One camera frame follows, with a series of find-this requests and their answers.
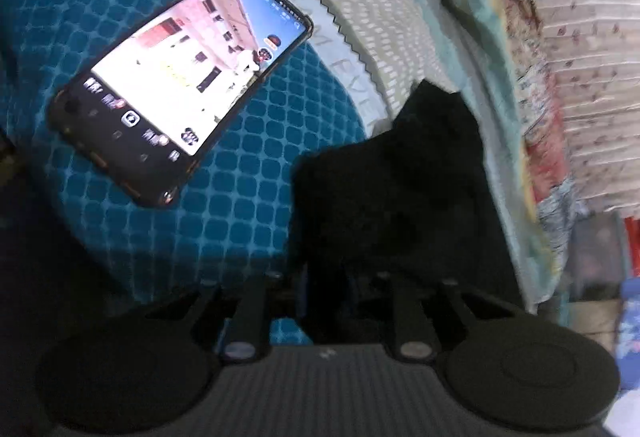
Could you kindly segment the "black pants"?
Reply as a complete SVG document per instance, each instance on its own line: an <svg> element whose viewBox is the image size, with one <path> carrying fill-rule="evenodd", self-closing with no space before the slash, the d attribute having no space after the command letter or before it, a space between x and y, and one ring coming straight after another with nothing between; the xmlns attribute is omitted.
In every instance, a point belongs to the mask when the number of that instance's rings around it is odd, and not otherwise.
<svg viewBox="0 0 640 437"><path fill-rule="evenodd" d="M521 302L484 162L463 98L430 82L383 134L296 160L288 271L313 342L376 341L390 309L381 275L421 293L454 280Z"/></svg>

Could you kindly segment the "blue patterned cloth bag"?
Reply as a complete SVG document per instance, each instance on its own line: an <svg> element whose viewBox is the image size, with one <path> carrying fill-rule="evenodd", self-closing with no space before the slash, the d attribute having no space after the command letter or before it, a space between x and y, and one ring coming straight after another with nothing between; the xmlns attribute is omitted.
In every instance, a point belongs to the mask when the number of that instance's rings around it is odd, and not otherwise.
<svg viewBox="0 0 640 437"><path fill-rule="evenodd" d="M615 360L620 370L620 389L639 388L640 379L640 291L639 277L627 280L620 288L622 312L617 325Z"/></svg>

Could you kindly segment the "grey teal storage box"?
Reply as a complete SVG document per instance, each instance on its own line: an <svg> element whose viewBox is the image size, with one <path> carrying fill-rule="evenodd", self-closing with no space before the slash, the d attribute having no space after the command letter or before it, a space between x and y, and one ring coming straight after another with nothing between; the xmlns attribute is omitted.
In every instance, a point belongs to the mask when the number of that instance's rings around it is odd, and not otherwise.
<svg viewBox="0 0 640 437"><path fill-rule="evenodd" d="M582 334L614 333L628 270L626 233L619 215L604 212L577 220L562 282L568 326Z"/></svg>

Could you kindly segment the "black smartphone with lit screen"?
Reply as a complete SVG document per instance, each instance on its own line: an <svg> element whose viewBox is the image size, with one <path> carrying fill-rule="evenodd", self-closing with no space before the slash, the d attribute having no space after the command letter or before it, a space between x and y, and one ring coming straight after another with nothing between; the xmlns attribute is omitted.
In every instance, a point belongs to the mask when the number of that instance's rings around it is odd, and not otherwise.
<svg viewBox="0 0 640 437"><path fill-rule="evenodd" d="M51 127L136 203L175 200L314 23L289 0L176 0L51 99Z"/></svg>

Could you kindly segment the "red floral patchwork quilt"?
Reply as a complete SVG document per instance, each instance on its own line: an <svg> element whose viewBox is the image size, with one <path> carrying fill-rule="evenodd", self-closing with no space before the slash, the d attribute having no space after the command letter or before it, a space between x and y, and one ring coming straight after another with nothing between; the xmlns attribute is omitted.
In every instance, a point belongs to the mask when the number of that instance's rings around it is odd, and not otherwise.
<svg viewBox="0 0 640 437"><path fill-rule="evenodd" d="M494 0L512 62L526 169L542 227L570 230L575 194L555 82L533 0Z"/></svg>

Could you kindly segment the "white teal patterned bedsheet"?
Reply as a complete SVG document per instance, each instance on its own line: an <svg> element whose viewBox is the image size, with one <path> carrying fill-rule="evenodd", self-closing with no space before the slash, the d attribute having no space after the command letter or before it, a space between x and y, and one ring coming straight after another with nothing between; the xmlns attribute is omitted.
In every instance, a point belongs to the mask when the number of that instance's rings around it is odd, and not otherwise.
<svg viewBox="0 0 640 437"><path fill-rule="evenodd" d="M348 90L368 134L388 128L422 80L462 94L480 123L525 306L548 301L563 274L570 230L538 221L495 1L290 1L314 21L312 46Z"/></svg>

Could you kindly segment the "beige leaf print curtain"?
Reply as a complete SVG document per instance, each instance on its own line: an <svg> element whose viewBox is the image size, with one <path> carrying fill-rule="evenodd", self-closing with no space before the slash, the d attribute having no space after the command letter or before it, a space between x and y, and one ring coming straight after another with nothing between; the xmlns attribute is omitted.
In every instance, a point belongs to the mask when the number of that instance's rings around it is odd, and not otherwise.
<svg viewBox="0 0 640 437"><path fill-rule="evenodd" d="M534 0L576 194L639 215L639 0Z"/></svg>

